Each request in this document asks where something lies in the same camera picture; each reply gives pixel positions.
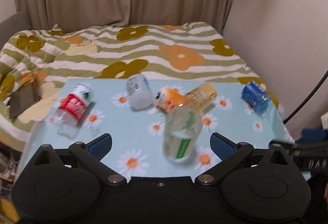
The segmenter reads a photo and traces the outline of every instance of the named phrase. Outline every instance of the striped duvet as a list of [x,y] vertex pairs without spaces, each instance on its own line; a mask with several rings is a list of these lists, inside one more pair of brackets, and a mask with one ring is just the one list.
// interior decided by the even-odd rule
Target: striped duvet
[[[32,80],[30,71],[41,100],[28,113],[9,120],[7,97]],[[148,79],[229,83],[255,79],[263,84],[204,22],[93,26],[69,34],[58,27],[22,31],[0,53],[0,140],[21,150],[34,123],[58,103],[58,92],[70,78],[127,78],[139,72]]]

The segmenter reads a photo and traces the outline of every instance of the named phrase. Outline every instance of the water bottle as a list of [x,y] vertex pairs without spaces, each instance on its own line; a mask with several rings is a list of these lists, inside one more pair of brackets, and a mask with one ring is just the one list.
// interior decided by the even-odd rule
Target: water bottle
[[92,101],[91,89],[84,84],[77,84],[73,90],[62,100],[56,115],[57,132],[60,135],[74,139],[77,136],[77,123],[86,112]]
[[130,76],[126,82],[130,106],[136,110],[144,109],[153,102],[149,83],[141,74]]

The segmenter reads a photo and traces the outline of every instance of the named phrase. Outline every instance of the white daisy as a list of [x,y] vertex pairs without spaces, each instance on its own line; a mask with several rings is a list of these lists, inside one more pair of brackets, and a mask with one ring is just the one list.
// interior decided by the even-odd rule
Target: white daisy
[[56,120],[56,117],[54,115],[50,115],[48,118],[46,118],[46,122],[48,126],[52,126]]
[[286,126],[284,126],[284,131],[286,132],[286,133],[285,133],[285,140],[286,140],[288,143],[292,143],[292,144],[294,144],[294,143],[295,143],[295,140],[294,140],[294,138],[290,135],[290,133],[288,132]]
[[215,127],[217,127],[218,123],[216,122],[218,119],[213,117],[212,114],[206,113],[203,116],[203,130],[212,131]]
[[148,126],[148,132],[151,133],[153,136],[163,135],[163,131],[164,131],[164,123],[153,122],[151,125]]
[[194,170],[200,170],[200,173],[207,171],[218,163],[218,157],[209,147],[199,147],[196,149],[197,165]]
[[147,158],[147,155],[139,157],[141,150],[127,151],[120,156],[120,160],[117,161],[118,168],[121,170],[119,173],[126,178],[132,176],[143,176],[146,174],[146,168],[149,167],[149,163],[143,162]]
[[250,104],[246,104],[245,106],[246,106],[246,108],[245,108],[245,112],[246,112],[246,114],[247,114],[247,115],[252,115],[252,113],[254,112],[254,111],[253,111],[253,106],[250,105]]
[[89,115],[84,120],[83,126],[98,126],[102,123],[102,119],[105,117],[100,110],[91,110]]
[[121,92],[112,96],[112,100],[114,100],[112,103],[119,108],[124,108],[129,106],[127,92]]
[[225,98],[223,95],[220,95],[214,101],[215,105],[223,110],[232,109],[232,103],[229,98]]
[[262,132],[263,131],[262,123],[260,123],[259,121],[254,121],[253,128],[256,132]]
[[170,88],[176,92],[178,92],[181,95],[185,94],[185,91],[183,90],[183,87],[180,85],[170,85]]
[[147,111],[147,114],[153,115],[156,112],[159,112],[159,106],[153,106],[150,110]]
[[60,105],[60,103],[61,102],[63,102],[63,100],[65,99],[65,97],[58,97],[56,100],[55,100],[55,102],[54,102],[54,104],[52,105],[52,107],[53,108],[59,108],[59,105]]

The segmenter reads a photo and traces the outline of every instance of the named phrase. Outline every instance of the light blue tablecloth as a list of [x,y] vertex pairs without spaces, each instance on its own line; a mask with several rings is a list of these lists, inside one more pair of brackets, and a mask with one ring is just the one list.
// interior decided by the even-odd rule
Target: light blue tablecloth
[[[59,99],[65,97],[74,85],[85,82],[69,80],[60,92]],[[270,103],[263,116],[256,115],[240,97],[242,84],[213,83],[218,99],[209,112],[203,116],[203,130],[196,142],[193,157],[186,163],[168,162],[162,153],[165,117],[154,108],[134,112],[130,109],[125,93],[126,80],[90,79],[94,104],[88,108],[85,121],[74,140],[60,136],[53,121],[54,107],[43,122],[37,125],[27,143],[21,161],[24,168],[35,151],[42,144],[53,148],[67,148],[75,141],[85,143],[107,132],[113,138],[111,151],[101,160],[129,180],[131,176],[171,177],[196,176],[220,162],[211,151],[209,139],[212,132],[219,132],[234,142],[245,141],[256,148],[267,148],[273,138],[285,139],[288,132],[276,108]],[[192,81],[151,80],[150,88],[155,95],[160,88],[169,85],[181,93],[200,85]]]

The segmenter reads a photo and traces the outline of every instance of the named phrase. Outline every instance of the green label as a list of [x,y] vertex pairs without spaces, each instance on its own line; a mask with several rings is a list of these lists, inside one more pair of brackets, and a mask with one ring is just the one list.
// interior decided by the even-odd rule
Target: green label
[[188,148],[188,145],[190,143],[190,140],[191,139],[182,139],[181,140],[176,158],[183,158],[183,156],[186,153],[186,150]]

